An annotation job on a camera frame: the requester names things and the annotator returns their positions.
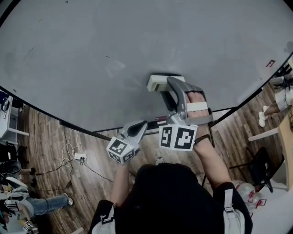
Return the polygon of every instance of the chair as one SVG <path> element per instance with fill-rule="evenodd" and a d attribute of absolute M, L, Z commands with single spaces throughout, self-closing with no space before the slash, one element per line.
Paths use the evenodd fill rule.
<path fill-rule="evenodd" d="M 271 175 L 271 160 L 266 149 L 264 147 L 261 147 L 256 155 L 253 155 L 249 148 L 246 149 L 251 154 L 252 160 L 249 163 L 241 164 L 238 166 L 231 166 L 230 169 L 238 168 L 245 181 L 247 182 L 243 172 L 240 169 L 240 167 L 242 166 L 247 166 L 251 178 L 254 182 L 254 186 L 267 185 L 270 192 L 273 193 L 274 190 L 271 185 L 270 177 L 268 176 L 268 174 Z"/>

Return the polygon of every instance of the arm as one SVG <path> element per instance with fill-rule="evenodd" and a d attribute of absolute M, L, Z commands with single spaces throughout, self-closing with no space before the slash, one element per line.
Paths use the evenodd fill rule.
<path fill-rule="evenodd" d="M 31 221 L 31 217 L 30 217 L 27 209 L 21 204 L 18 204 L 17 206 L 18 206 L 19 211 L 21 213 L 23 213 L 23 215 L 26 217 L 27 221 Z"/>
<path fill-rule="evenodd" d="M 129 162 L 125 164 L 119 164 L 116 176 L 114 180 L 114 185 L 111 193 L 110 201 L 116 203 L 119 207 L 125 201 L 129 194 Z"/>
<path fill-rule="evenodd" d="M 203 96 L 199 93 L 190 92 L 187 94 L 187 102 L 202 102 L 205 101 Z M 208 115 L 208 110 L 189 112 L 189 117 L 201 117 Z M 207 134 L 207 125 L 201 125 L 196 132 L 196 138 Z M 227 167 L 221 157 L 217 154 L 209 139 L 200 141 L 193 147 L 194 151 L 198 154 L 203 170 L 208 178 L 213 190 L 220 184 L 231 182 L 230 175 Z"/>

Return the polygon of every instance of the jeans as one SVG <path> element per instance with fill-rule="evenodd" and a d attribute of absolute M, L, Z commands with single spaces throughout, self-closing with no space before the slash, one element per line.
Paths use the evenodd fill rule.
<path fill-rule="evenodd" d="M 68 206 L 68 197 L 65 194 L 47 199 L 27 198 L 34 209 L 34 215 L 43 215 L 51 211 Z"/>

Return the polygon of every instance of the whiteboard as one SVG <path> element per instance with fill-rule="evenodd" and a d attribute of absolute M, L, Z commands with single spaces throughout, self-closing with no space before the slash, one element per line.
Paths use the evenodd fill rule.
<path fill-rule="evenodd" d="M 292 25 L 282 0 L 21 0 L 0 28 L 0 86 L 88 131 L 166 115 L 153 73 L 231 108 L 289 57 Z"/>

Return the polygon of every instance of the wristband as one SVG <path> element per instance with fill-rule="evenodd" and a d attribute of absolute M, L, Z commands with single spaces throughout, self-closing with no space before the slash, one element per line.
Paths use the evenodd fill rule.
<path fill-rule="evenodd" d="M 209 134 L 203 135 L 202 137 L 195 139 L 194 144 L 198 144 L 200 141 L 202 141 L 205 138 L 209 138 L 209 141 L 211 141 L 211 137 Z"/>

